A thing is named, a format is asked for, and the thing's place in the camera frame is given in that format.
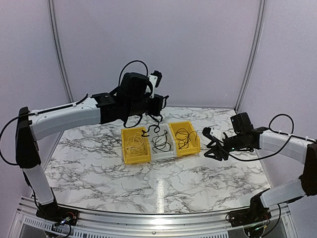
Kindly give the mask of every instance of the metal corner post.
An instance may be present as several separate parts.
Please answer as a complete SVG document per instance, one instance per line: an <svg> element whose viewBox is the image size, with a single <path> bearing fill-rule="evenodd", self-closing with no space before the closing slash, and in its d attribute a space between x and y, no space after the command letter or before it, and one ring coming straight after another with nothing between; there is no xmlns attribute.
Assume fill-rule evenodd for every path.
<svg viewBox="0 0 317 238"><path fill-rule="evenodd" d="M240 92L236 101L236 105L234 107L235 112L238 112L240 110L244 96L247 91L248 84L250 82L256 54L258 52L258 48L260 45L260 39L261 39L261 34L262 34L262 29L264 24L265 7L266 7L266 0L260 0L257 24L256 24L253 42L252 42L251 52L250 52L248 64L246 67L246 71L244 73L244 78L242 81Z"/></svg>
<svg viewBox="0 0 317 238"><path fill-rule="evenodd" d="M68 100L68 102L72 103L72 102L74 102L74 99L73 99L73 95L72 95L71 88L69 85L66 67L65 67L61 47L60 47L54 1L48 0L48 5L49 5L50 23L51 23L51 29L52 29L52 34L53 34L54 47L55 47L55 51L56 51L56 57L57 57L57 62L58 62L59 70L60 70L60 75L61 75L61 79L62 79L62 82L64 85L67 100Z"/></svg>

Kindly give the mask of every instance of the yellow tray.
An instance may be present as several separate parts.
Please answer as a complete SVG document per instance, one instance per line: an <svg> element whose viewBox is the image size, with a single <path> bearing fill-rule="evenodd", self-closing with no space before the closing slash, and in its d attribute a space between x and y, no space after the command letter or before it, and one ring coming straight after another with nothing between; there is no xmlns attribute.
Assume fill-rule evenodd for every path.
<svg viewBox="0 0 317 238"><path fill-rule="evenodd" d="M130 136L134 136L136 133L140 136L139 133L142 134L142 130L145 130L145 127L137 127L137 128L127 128L121 130L122 136L122 152L123 152L123 159L125 164L135 164L135 163L143 163L143 162L150 162L151 161L151 153L150 153L150 145L149 140L147 137L143 137L144 140L144 151L142 153L134 152L130 154L128 152L129 148L126 148L126 144Z"/></svg>
<svg viewBox="0 0 317 238"><path fill-rule="evenodd" d="M169 123L169 128L173 134L173 137L176 143L176 153L178 157L184 156L184 155L196 154L200 152L200 138L196 133L191 133L192 131L195 131L195 130L190 121ZM175 133L181 128L186 129L190 133L189 135L190 142L189 142L188 148L183 148L183 149L179 148L179 144L178 144L179 140L177 140Z"/></svg>

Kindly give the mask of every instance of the yellow bin with white cable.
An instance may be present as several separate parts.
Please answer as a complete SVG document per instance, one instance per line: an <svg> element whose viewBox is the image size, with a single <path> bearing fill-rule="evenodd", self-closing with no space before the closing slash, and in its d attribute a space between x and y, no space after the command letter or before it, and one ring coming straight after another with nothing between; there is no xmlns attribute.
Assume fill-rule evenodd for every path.
<svg viewBox="0 0 317 238"><path fill-rule="evenodd" d="M178 157L200 152L200 138L190 121L172 122L169 123L169 128L175 140Z"/></svg>
<svg viewBox="0 0 317 238"><path fill-rule="evenodd" d="M151 161L149 140L142 137L145 127L127 128L121 130L122 152L125 164L135 164Z"/></svg>

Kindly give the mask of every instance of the white wall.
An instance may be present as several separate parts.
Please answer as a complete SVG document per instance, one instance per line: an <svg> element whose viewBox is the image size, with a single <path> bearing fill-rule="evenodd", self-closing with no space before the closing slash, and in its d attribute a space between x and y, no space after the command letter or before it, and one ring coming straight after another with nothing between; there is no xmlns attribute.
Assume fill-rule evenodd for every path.
<svg viewBox="0 0 317 238"><path fill-rule="evenodd" d="M241 108L254 126L278 113L295 121L295 133L317 138L317 4L315 0L267 1L264 31ZM275 128L290 131L287 118ZM296 179L303 166L275 156L264 161L273 185ZM316 237L317 196L290 204L299 238Z"/></svg>
<svg viewBox="0 0 317 238"><path fill-rule="evenodd" d="M163 73L169 105L234 107L251 50L258 0L55 1L75 100L111 91L123 66ZM129 71L141 70L134 65Z"/></svg>
<svg viewBox="0 0 317 238"><path fill-rule="evenodd" d="M57 66L46 1L1 1L0 128L23 106L41 109L67 103ZM1 140L15 163L14 123ZM45 158L56 136L39 142ZM22 172L0 161L0 236L7 237L22 195L29 195Z"/></svg>

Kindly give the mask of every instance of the marble tabletop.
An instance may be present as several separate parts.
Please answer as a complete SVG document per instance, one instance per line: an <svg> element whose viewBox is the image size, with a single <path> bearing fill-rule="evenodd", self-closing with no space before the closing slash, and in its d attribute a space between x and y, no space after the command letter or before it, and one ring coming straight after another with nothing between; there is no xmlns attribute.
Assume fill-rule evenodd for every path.
<svg viewBox="0 0 317 238"><path fill-rule="evenodd" d="M196 213L248 206L253 195L269 188L259 161L204 157L209 140L203 137L203 128L213 126L233 135L233 110L167 107L162 115L163 123L190 120L201 139L201 152L125 165L122 121L65 131L45 171L58 202L129 213ZM153 123L143 117L140 126ZM234 155L257 157L249 152Z"/></svg>

